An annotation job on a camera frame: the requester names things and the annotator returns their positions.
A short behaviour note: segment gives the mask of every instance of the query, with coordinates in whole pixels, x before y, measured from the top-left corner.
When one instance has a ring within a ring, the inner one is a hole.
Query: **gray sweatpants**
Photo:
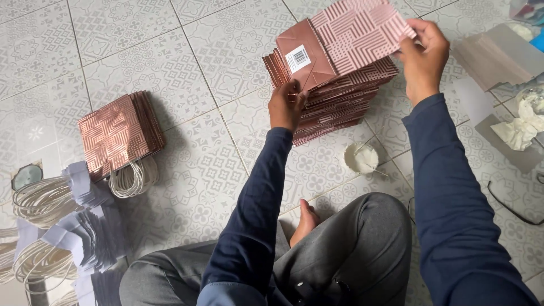
[[[383,193],[358,197],[289,249],[280,226],[276,283],[284,293],[301,281],[325,290],[346,283],[355,305],[403,305],[410,271],[411,223],[405,206]],[[195,305],[217,241],[153,252],[121,281],[124,306]]]

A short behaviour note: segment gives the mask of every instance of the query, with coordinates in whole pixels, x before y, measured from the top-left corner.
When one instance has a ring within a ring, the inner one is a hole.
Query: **shirt sleeve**
[[[274,265],[285,164],[292,145],[293,134],[288,129],[275,127],[268,132],[204,271],[201,294],[209,284],[231,282],[252,286],[266,295]]]
[[[413,156],[421,275],[436,305],[538,305],[498,243],[500,228],[443,94],[403,119]]]

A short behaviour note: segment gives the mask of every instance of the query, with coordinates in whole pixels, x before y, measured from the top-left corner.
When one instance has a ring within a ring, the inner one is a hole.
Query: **left hand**
[[[288,94],[297,94],[296,99],[290,101]],[[300,92],[300,84],[295,79],[276,88],[268,102],[270,128],[284,127],[294,133],[299,126],[302,107],[308,95],[307,90]]]

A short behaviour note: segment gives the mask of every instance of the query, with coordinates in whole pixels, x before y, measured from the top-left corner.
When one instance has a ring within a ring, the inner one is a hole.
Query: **hand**
[[[300,93],[300,84],[293,79],[276,88],[268,102],[270,127],[284,127],[294,133],[299,126],[300,113],[308,98],[308,91]]]
[[[417,33],[415,44],[401,38],[400,52],[395,56],[404,63],[406,94],[416,106],[421,100],[440,92],[440,78],[449,57],[449,42],[434,22],[421,19],[406,20]]]

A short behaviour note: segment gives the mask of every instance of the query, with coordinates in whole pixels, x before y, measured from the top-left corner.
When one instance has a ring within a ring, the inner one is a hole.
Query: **white glue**
[[[352,143],[345,148],[344,162],[354,172],[371,173],[378,166],[378,153],[372,146],[363,142]]]

